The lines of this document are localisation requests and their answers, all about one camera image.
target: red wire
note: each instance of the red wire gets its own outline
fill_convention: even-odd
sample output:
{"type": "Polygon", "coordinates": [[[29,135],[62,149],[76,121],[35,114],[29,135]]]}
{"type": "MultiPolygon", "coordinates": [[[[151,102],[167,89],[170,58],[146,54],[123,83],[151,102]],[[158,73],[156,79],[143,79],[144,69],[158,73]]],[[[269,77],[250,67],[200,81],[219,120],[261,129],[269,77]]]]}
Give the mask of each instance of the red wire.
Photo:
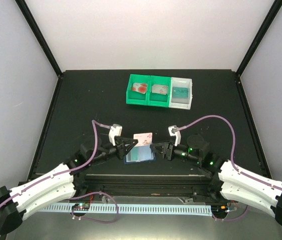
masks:
{"type": "Polygon", "coordinates": [[[91,197],[90,197],[90,204],[92,203],[92,200],[93,200],[93,195],[91,195],[91,197]]]}
{"type": "Polygon", "coordinates": [[[239,206],[236,204],[235,201],[231,200],[231,202],[234,203],[234,205],[235,205],[237,208],[239,208],[239,206]]]}

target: white side panel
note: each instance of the white side panel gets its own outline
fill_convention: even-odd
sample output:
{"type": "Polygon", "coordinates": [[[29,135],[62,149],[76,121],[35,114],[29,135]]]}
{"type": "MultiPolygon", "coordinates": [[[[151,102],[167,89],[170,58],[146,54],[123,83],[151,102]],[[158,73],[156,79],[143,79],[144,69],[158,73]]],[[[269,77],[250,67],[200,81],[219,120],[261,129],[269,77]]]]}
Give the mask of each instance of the white side panel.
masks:
{"type": "Polygon", "coordinates": [[[26,2],[63,71],[235,71],[273,0],[26,2]]]}
{"type": "Polygon", "coordinates": [[[241,80],[272,177],[282,181],[282,7],[241,80]]]}
{"type": "Polygon", "coordinates": [[[26,180],[56,81],[16,2],[0,0],[0,187],[26,180]]]}

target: black metal pole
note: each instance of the black metal pole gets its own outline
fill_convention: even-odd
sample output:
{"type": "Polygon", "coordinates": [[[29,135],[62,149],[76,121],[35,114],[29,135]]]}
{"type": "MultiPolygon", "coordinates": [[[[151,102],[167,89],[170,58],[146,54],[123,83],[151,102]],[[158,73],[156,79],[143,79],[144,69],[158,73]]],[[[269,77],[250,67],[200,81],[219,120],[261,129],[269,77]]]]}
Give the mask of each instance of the black metal pole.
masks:
{"type": "Polygon", "coordinates": [[[260,165],[262,175],[266,178],[267,177],[271,178],[271,173],[270,173],[269,167],[268,167],[266,159],[265,159],[265,155],[264,155],[264,152],[263,152],[263,149],[262,149],[261,141],[260,141],[260,138],[257,134],[257,130],[256,130],[256,127],[255,127],[255,124],[254,124],[254,121],[253,121],[253,117],[252,117],[252,113],[251,113],[251,110],[249,108],[249,104],[247,102],[246,95],[245,95],[245,92],[244,92],[244,89],[243,89],[243,86],[242,86],[242,83],[241,83],[241,79],[240,79],[239,76],[236,78],[235,83],[236,83],[237,91],[238,91],[239,96],[240,96],[240,100],[241,100],[242,107],[243,107],[243,110],[244,110],[247,125],[249,126],[249,130],[250,130],[251,137],[252,137],[252,140],[253,140],[256,155],[257,155],[257,158],[259,160],[259,165],[260,165]]]}
{"type": "Polygon", "coordinates": [[[269,12],[267,13],[261,27],[257,31],[249,49],[247,50],[239,68],[236,71],[236,74],[241,76],[243,71],[245,70],[246,66],[248,65],[249,61],[251,60],[255,50],[259,46],[262,38],[264,37],[266,31],[270,27],[272,21],[274,20],[276,14],[279,12],[280,8],[282,6],[282,0],[275,0],[272,4],[269,12]]]}
{"type": "Polygon", "coordinates": [[[41,45],[41,48],[43,49],[47,59],[50,61],[56,75],[60,77],[62,75],[62,71],[57,64],[52,51],[50,50],[49,46],[47,45],[47,42],[45,41],[45,38],[37,25],[29,7],[27,6],[25,0],[15,0],[17,5],[19,6],[20,10],[22,11],[27,23],[29,24],[30,28],[32,29],[37,41],[41,45]]]}
{"type": "Polygon", "coordinates": [[[59,77],[59,79],[56,83],[56,87],[55,87],[55,90],[54,90],[54,93],[53,93],[52,101],[51,101],[49,110],[47,112],[47,116],[46,116],[46,119],[45,119],[43,130],[42,130],[42,133],[41,133],[41,136],[40,136],[40,139],[39,139],[39,143],[38,143],[38,146],[37,146],[35,154],[34,154],[34,159],[32,161],[32,165],[31,165],[30,172],[29,172],[27,180],[31,180],[31,179],[35,178],[35,171],[36,171],[36,168],[38,166],[38,163],[39,163],[39,160],[40,160],[40,157],[41,157],[41,153],[42,153],[43,146],[44,146],[44,143],[45,143],[47,131],[49,129],[49,126],[50,126],[50,123],[51,123],[51,120],[52,120],[52,116],[53,116],[53,112],[54,112],[54,109],[55,109],[55,106],[56,106],[57,98],[58,98],[60,90],[61,90],[63,78],[64,78],[64,75],[59,77]]]}

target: black table surface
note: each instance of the black table surface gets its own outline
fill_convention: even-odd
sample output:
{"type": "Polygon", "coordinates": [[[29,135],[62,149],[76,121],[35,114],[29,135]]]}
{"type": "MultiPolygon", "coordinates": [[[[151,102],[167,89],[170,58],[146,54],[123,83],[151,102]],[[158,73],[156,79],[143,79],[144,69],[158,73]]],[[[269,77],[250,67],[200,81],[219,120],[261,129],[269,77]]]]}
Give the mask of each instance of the black table surface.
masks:
{"type": "MultiPolygon", "coordinates": [[[[234,160],[241,167],[261,174],[259,161],[249,132],[231,70],[68,70],[64,73],[36,173],[45,174],[79,149],[93,134],[91,120],[123,126],[122,137],[135,133],[153,133],[153,142],[171,139],[168,126],[181,127],[205,115],[220,115],[234,127],[234,160]],[[130,74],[192,79],[191,110],[128,105],[125,102],[130,74]]],[[[108,142],[108,129],[98,127],[99,136],[108,142]]],[[[230,157],[232,135],[220,119],[206,119],[181,132],[181,143],[199,133],[210,142],[211,150],[230,157]]],[[[201,175],[190,161],[179,159],[124,164],[111,159],[88,169],[93,175],[201,175]]]]}

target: purple cable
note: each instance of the purple cable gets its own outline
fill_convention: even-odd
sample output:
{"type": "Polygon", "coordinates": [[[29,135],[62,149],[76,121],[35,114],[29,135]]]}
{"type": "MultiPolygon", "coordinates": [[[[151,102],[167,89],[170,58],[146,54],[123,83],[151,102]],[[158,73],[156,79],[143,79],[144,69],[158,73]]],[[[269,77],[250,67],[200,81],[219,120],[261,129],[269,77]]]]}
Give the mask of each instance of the purple cable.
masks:
{"type": "Polygon", "coordinates": [[[231,218],[231,219],[216,218],[213,214],[212,214],[212,217],[213,217],[216,221],[231,222],[231,221],[235,221],[235,220],[239,220],[239,219],[243,218],[243,217],[247,214],[248,210],[249,210],[249,206],[246,206],[246,209],[244,210],[244,212],[243,212],[240,216],[237,216],[237,217],[231,218]]]}
{"type": "Polygon", "coordinates": [[[249,175],[249,174],[247,174],[247,173],[245,173],[245,172],[239,172],[239,169],[238,169],[237,166],[234,164],[234,148],[235,148],[235,133],[234,133],[234,129],[233,129],[231,123],[230,123],[227,119],[225,119],[224,117],[219,116],[219,115],[207,115],[207,116],[203,116],[203,117],[200,117],[199,119],[197,119],[197,120],[191,122],[191,123],[188,124],[188,125],[185,125],[185,126],[182,126],[182,127],[177,127],[174,131],[177,132],[177,131],[181,131],[181,130],[187,129],[187,128],[189,128],[190,126],[192,126],[192,125],[194,125],[194,124],[196,124],[196,123],[198,123],[198,122],[200,122],[200,121],[202,121],[202,120],[204,120],[204,119],[209,119],[209,118],[221,119],[221,120],[223,120],[224,122],[226,122],[227,125],[229,126],[229,128],[231,129],[231,132],[232,132],[232,148],[231,148],[230,160],[231,160],[231,164],[232,164],[233,168],[234,168],[238,173],[240,173],[240,174],[242,174],[242,175],[244,175],[244,176],[246,176],[246,177],[248,177],[248,178],[250,178],[250,179],[253,179],[253,180],[255,180],[255,181],[259,182],[259,183],[262,183],[262,184],[264,184],[264,185],[267,185],[267,186],[269,186],[269,187],[271,187],[271,188],[278,189],[278,190],[282,191],[282,187],[275,186],[275,185],[271,185],[270,183],[267,183],[267,182],[265,182],[265,181],[263,181],[263,180],[257,179],[256,177],[253,177],[253,176],[251,176],[251,175],[249,175]]]}
{"type": "MultiPolygon", "coordinates": [[[[100,127],[102,127],[102,128],[107,128],[107,129],[110,129],[110,128],[111,128],[111,126],[109,126],[109,125],[104,125],[104,124],[101,124],[101,123],[99,123],[99,122],[97,122],[97,121],[95,121],[95,120],[92,120],[92,126],[93,126],[94,137],[95,137],[95,144],[94,144],[94,150],[93,150],[93,153],[92,153],[90,159],[88,159],[84,164],[82,164],[82,165],[80,165],[80,166],[78,166],[78,167],[75,167],[75,168],[73,168],[73,169],[69,169],[69,170],[65,170],[65,171],[58,172],[58,173],[54,174],[54,176],[58,176],[58,175],[60,175],[60,174],[65,174],[65,173],[69,173],[69,172],[72,172],[72,171],[77,171],[77,170],[79,170],[79,169],[81,169],[81,168],[84,168],[86,165],[88,165],[88,164],[93,160],[93,158],[94,158],[94,156],[95,156],[95,154],[96,154],[96,151],[97,151],[97,130],[96,130],[96,125],[98,125],[98,126],[100,126],[100,127]]],[[[47,180],[47,179],[49,179],[49,178],[51,178],[51,176],[47,176],[47,177],[44,177],[44,178],[40,179],[39,181],[37,181],[37,182],[35,182],[35,183],[33,183],[33,184],[27,186],[26,188],[24,188],[24,189],[21,191],[21,193],[24,193],[24,192],[27,191],[28,189],[34,187],[35,185],[37,185],[37,184],[39,184],[39,183],[41,183],[41,182],[43,182],[43,181],[45,181],[45,180],[47,180]]],[[[9,202],[10,200],[12,200],[13,198],[15,198],[15,197],[17,197],[17,196],[20,196],[20,194],[17,193],[17,194],[15,194],[15,195],[9,197],[9,198],[6,199],[5,201],[3,201],[3,202],[0,204],[0,209],[1,209],[1,207],[4,206],[7,202],[9,202]]]]}
{"type": "Polygon", "coordinates": [[[111,223],[114,223],[117,221],[118,217],[119,217],[119,206],[117,205],[117,203],[115,202],[114,198],[112,198],[110,195],[108,195],[107,193],[105,192],[101,192],[101,191],[95,191],[95,192],[90,192],[88,194],[85,194],[85,195],[82,195],[82,196],[77,196],[77,197],[73,197],[73,198],[70,198],[69,200],[77,200],[77,199],[81,199],[81,198],[85,198],[87,196],[90,196],[90,195],[95,195],[95,194],[100,194],[100,195],[105,195],[107,197],[109,197],[115,204],[115,207],[116,207],[116,214],[115,214],[115,218],[113,220],[110,220],[110,221],[102,221],[102,220],[96,220],[96,219],[93,219],[93,218],[89,218],[89,217],[84,217],[84,216],[81,216],[81,217],[78,217],[78,216],[75,216],[74,215],[74,210],[72,210],[72,216],[75,218],[81,218],[81,219],[86,219],[86,220],[90,220],[90,221],[93,221],[93,222],[97,222],[97,223],[101,223],[101,224],[111,224],[111,223]]]}

